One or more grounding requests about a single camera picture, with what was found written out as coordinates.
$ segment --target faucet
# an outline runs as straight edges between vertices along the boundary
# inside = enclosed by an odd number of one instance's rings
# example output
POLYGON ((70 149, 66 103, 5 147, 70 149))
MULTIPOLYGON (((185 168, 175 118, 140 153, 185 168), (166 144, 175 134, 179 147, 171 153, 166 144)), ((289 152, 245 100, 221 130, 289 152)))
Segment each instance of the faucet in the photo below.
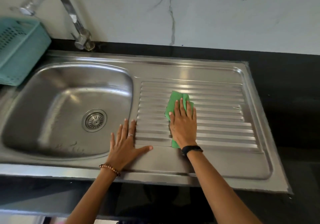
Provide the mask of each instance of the faucet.
MULTIPOLYGON (((20 6, 19 11, 27 16, 34 16, 36 14, 37 8, 41 5, 44 0, 25 0, 20 6)), ((79 20, 79 16, 75 11, 75 8, 72 6, 70 0, 61 0, 63 6, 68 12, 76 30, 79 33, 79 36, 76 37, 73 33, 72 36, 75 39, 74 45, 79 49, 86 49, 87 51, 91 51, 94 49, 94 42, 90 40, 91 33, 89 30, 83 27, 81 21, 79 20)))

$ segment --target drain hole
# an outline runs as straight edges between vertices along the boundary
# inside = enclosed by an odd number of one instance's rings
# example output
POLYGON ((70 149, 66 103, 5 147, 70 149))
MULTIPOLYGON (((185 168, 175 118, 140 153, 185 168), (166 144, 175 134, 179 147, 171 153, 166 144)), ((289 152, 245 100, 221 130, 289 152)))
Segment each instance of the drain hole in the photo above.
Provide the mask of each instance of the drain hole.
POLYGON ((106 113, 101 109, 92 109, 82 118, 82 127, 88 132, 100 130, 107 121, 106 113))

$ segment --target beaded bracelet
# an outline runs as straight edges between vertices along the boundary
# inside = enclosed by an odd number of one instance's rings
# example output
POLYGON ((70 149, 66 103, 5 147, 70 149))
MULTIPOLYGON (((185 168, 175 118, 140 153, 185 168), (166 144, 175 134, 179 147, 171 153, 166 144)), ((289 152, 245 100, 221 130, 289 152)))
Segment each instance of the beaded bracelet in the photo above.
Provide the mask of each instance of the beaded bracelet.
POLYGON ((113 172, 115 172, 115 174, 117 175, 117 177, 120 177, 120 172, 118 170, 116 170, 113 166, 109 165, 109 164, 100 164, 99 168, 109 168, 111 169, 113 172))

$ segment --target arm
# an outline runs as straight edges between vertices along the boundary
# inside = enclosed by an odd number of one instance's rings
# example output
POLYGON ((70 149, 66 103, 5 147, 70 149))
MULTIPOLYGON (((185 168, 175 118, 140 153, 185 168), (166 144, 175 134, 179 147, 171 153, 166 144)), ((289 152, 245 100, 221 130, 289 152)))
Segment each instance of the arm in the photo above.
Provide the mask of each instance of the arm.
MULTIPOLYGON (((174 114, 172 112, 169 114, 171 133, 180 148, 196 145, 196 109, 194 108, 192 113, 191 106, 187 102, 187 111, 185 111, 181 99, 180 109, 179 102, 176 101, 174 114)), ((219 224, 261 224, 202 152, 190 151, 187 156, 219 224)))
MULTIPOLYGON (((140 155, 152 150, 152 146, 145 146, 139 149, 134 148, 134 132, 136 122, 133 120, 128 131, 128 120, 120 125, 115 140, 114 133, 111 133, 110 152, 106 164, 121 171, 128 163, 140 155)), ((116 173, 109 168, 102 168, 100 174, 82 197, 78 205, 66 220, 66 224, 90 224, 94 223, 100 205, 106 195, 111 183, 116 178, 116 173)))

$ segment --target teal plastic basket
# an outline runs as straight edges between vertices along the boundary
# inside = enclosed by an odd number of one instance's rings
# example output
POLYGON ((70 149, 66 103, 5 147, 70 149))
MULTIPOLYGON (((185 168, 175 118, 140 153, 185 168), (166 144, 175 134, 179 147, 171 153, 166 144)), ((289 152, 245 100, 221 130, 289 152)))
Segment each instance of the teal plastic basket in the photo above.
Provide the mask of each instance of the teal plastic basket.
POLYGON ((21 84, 50 43, 38 20, 0 18, 0 84, 21 84))

